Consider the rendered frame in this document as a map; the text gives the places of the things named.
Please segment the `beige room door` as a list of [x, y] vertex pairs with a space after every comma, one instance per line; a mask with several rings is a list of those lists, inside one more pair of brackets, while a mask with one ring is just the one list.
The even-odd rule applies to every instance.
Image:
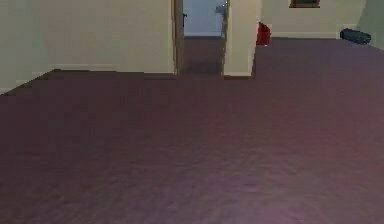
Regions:
[[173, 8], [173, 33], [174, 33], [174, 56], [175, 73], [180, 75], [183, 70], [183, 47], [184, 47], [184, 27], [183, 27], [183, 0], [172, 0]]

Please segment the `red bin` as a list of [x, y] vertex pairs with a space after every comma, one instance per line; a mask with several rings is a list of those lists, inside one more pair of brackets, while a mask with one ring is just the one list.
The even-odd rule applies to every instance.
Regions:
[[268, 45], [270, 42], [270, 38], [271, 38], [270, 28], [266, 24], [260, 22], [257, 30], [256, 44]]

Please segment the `brown framed picture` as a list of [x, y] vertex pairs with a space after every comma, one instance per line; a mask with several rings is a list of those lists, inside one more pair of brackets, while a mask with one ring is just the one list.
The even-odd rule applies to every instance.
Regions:
[[320, 0], [290, 0], [289, 8], [319, 8]]

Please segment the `dark grey duffel bag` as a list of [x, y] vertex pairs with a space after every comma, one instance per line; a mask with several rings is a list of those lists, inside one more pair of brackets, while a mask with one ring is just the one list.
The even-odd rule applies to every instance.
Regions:
[[340, 38], [361, 45], [367, 45], [371, 41], [370, 34], [350, 28], [341, 30]]

